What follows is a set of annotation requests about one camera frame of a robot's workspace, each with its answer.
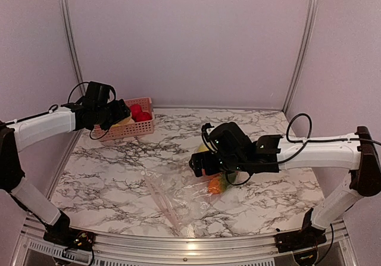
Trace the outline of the peach coloured fake fruit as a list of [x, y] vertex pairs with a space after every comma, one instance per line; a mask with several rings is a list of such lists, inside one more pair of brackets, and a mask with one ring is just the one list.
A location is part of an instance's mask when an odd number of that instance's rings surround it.
[[125, 118], [125, 119], [119, 121], [118, 123], [115, 123], [114, 126], [123, 126], [123, 125], [126, 125], [126, 124], [128, 124], [131, 120], [132, 120], [132, 117], [129, 116], [129, 117], [127, 117], [127, 118]]

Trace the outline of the clear zip top bag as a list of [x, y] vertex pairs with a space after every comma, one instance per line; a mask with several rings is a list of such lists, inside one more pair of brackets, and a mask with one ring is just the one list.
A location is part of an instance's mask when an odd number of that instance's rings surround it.
[[146, 171], [142, 175], [152, 200], [177, 231], [203, 217], [231, 188], [218, 195], [208, 193], [209, 181], [218, 174], [194, 177], [177, 172]]

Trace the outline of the green red fake mango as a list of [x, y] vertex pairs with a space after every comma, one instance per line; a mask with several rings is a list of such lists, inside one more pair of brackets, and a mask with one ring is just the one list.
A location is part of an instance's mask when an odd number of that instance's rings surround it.
[[215, 176], [209, 181], [208, 193], [212, 195], [224, 193], [235, 182], [237, 175], [237, 173], [230, 173], [226, 177], [224, 173], [221, 173]]

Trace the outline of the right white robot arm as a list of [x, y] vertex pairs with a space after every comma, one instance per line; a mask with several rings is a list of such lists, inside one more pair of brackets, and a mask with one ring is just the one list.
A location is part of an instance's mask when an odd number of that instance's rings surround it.
[[357, 201], [380, 193], [380, 160], [368, 128], [338, 137], [297, 138], [271, 134], [250, 138], [234, 123], [202, 126], [207, 151], [192, 154], [189, 166], [196, 177], [236, 172], [249, 177], [296, 168], [341, 168], [348, 174], [319, 205], [308, 211], [295, 242], [307, 247], [330, 223]]

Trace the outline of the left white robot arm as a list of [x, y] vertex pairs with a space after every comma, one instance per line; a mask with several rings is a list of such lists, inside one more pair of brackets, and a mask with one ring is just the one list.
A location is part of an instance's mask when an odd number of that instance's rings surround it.
[[76, 102], [54, 105], [46, 112], [1, 123], [1, 189], [9, 193], [40, 219], [62, 245], [75, 240], [69, 218], [27, 181], [19, 153], [29, 146], [61, 133], [95, 126], [109, 129], [130, 117], [130, 110], [115, 89], [103, 83], [88, 82], [86, 92]]

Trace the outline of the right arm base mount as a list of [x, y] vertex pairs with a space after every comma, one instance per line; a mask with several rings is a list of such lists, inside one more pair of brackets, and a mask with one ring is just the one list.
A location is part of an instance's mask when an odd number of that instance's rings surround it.
[[326, 243], [324, 230], [312, 226], [311, 217], [313, 209], [311, 208], [305, 215], [302, 227], [299, 230], [287, 231], [275, 235], [276, 248], [279, 253], [297, 251], [304, 248], [316, 248], [318, 245]]

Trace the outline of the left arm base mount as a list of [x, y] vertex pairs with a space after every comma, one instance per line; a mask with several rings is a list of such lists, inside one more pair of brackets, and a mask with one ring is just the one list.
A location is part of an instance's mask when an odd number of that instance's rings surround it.
[[45, 241], [64, 246], [66, 250], [79, 249], [90, 252], [93, 249], [95, 234], [70, 227], [70, 218], [62, 211], [55, 223], [48, 224], [43, 220], [41, 222], [45, 227]]

